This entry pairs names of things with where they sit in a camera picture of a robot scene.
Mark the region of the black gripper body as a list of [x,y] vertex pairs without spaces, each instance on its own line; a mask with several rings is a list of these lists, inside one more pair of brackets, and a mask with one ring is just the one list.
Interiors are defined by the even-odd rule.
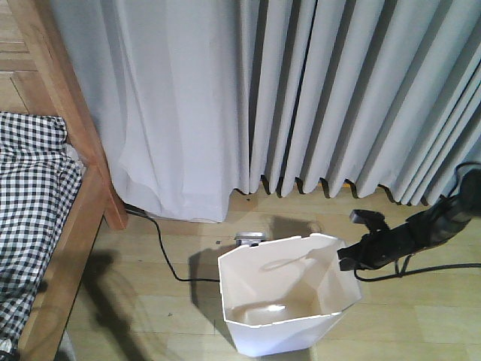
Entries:
[[361,209],[352,211],[350,219],[353,223],[364,224],[369,233],[351,246],[349,269],[379,269],[416,252],[406,225],[390,229],[383,214]]

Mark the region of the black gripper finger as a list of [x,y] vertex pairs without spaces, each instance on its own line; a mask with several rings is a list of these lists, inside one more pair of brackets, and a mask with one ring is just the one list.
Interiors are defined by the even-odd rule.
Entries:
[[362,246],[360,244],[353,244],[349,247],[340,248],[337,251],[337,255],[339,260],[359,260],[362,257]]
[[358,268],[358,262],[354,259],[341,259],[339,267],[343,272],[355,271]]

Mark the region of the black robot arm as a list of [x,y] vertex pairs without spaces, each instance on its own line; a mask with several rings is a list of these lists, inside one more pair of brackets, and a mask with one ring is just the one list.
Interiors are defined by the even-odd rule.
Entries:
[[408,275],[407,265],[414,254],[445,244],[479,216],[480,163],[464,162],[455,168],[455,185],[448,196],[400,226],[391,229],[380,212],[353,210],[351,221],[365,225],[369,233],[337,251],[340,269],[377,270],[393,262],[395,277]]

